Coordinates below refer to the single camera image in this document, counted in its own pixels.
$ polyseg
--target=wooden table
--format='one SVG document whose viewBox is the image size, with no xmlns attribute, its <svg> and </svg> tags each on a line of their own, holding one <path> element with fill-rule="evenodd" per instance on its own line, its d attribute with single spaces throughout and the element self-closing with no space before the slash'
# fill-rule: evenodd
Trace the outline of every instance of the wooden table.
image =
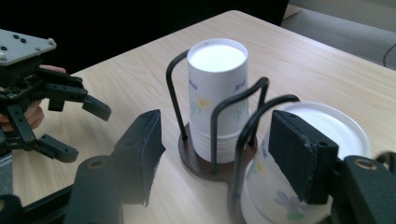
<svg viewBox="0 0 396 224">
<path fill-rule="evenodd" d="M 181 161 L 177 146 L 180 129 L 165 81 L 165 70 L 179 53 L 214 37 L 231 38 L 247 47 L 248 85 L 268 77 L 267 99 L 295 94 L 302 101 L 333 106 L 366 131 L 373 157 L 396 149 L 395 71 L 247 14 L 229 11 L 74 74 L 83 78 L 90 95 L 112 108 L 111 117 L 102 121 L 74 103 L 66 103 L 62 113 L 46 111 L 44 123 L 35 130 L 37 137 L 47 133 L 75 147 L 78 159 L 62 163 L 36 152 L 14 151 L 14 193 L 22 203 L 32 203 L 73 184 L 82 161 L 109 155 L 137 116 L 160 109 L 166 151 L 148 207 L 124 205 L 125 223 L 231 223 L 228 185 L 192 174 Z M 175 68 L 173 82 L 187 123 L 186 60 Z M 252 111 L 257 101 L 258 94 L 249 98 Z M 269 128 L 269 118 L 267 113 L 261 119 L 259 142 Z"/>
</svg>

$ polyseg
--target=human hand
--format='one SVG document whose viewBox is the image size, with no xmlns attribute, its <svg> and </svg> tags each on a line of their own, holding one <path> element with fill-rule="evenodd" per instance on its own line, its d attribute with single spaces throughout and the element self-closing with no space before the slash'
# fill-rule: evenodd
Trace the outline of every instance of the human hand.
<svg viewBox="0 0 396 224">
<path fill-rule="evenodd" d="M 40 67 L 49 69 L 55 72 L 66 73 L 66 70 L 62 67 L 41 64 Z M 24 116 L 29 122 L 32 129 L 37 128 L 44 119 L 43 109 L 40 107 L 41 101 L 35 101 L 29 105 L 29 108 L 26 110 Z M 12 126 L 9 123 L 7 116 L 0 114 L 0 125 L 3 129 L 3 132 L 12 131 Z"/>
</svg>

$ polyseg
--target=black wire cup holder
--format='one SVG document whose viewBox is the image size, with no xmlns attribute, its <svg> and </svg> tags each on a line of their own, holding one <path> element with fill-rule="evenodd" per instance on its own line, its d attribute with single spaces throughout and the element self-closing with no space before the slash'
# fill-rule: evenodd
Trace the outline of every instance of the black wire cup holder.
<svg viewBox="0 0 396 224">
<path fill-rule="evenodd" d="M 269 86 L 269 79 L 261 77 L 252 87 L 236 94 L 220 104 L 213 110 L 210 120 L 210 149 L 211 161 L 202 159 L 193 147 L 190 124 L 184 126 L 183 119 L 177 102 L 175 87 L 172 82 L 172 72 L 176 65 L 184 60 L 188 55 L 189 49 L 176 56 L 169 63 L 166 69 L 166 83 L 171 95 L 172 104 L 175 109 L 177 123 L 180 129 L 180 137 L 178 139 L 178 151 L 184 165 L 195 175 L 212 181 L 224 181 L 228 184 L 228 208 L 235 223 L 246 223 L 243 218 L 240 204 L 241 189 L 245 177 L 245 170 L 248 163 L 254 158 L 258 143 L 256 132 L 259 126 L 261 116 L 272 107 L 287 103 L 300 101 L 294 95 L 284 95 L 276 97 L 268 102 L 265 101 L 265 95 Z M 233 105 L 239 101 L 248 98 L 250 95 L 261 89 L 260 99 L 256 112 L 249 118 L 241 134 L 239 135 L 236 147 L 234 161 L 227 163 L 217 163 L 217 139 L 218 139 L 218 116 L 219 113 L 229 105 Z"/>
</svg>

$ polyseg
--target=stack of paper cups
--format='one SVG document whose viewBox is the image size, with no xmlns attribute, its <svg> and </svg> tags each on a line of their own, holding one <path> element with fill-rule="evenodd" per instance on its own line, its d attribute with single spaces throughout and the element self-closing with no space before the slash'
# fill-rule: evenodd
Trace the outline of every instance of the stack of paper cups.
<svg viewBox="0 0 396 224">
<path fill-rule="evenodd" d="M 191 139 L 196 153 L 211 161 L 213 110 L 219 103 L 248 88 L 248 51 L 230 39 L 208 39 L 194 45 L 187 59 Z M 234 160 L 236 141 L 248 117 L 248 99 L 219 113 L 217 162 Z"/>
</svg>

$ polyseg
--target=gray floor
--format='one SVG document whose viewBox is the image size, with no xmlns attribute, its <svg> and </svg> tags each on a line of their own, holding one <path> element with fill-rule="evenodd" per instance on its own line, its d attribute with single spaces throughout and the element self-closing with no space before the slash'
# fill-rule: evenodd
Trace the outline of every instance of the gray floor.
<svg viewBox="0 0 396 224">
<path fill-rule="evenodd" d="M 282 27 L 396 70 L 396 34 L 303 9 Z M 12 193 L 12 161 L 0 159 L 0 195 Z"/>
</svg>

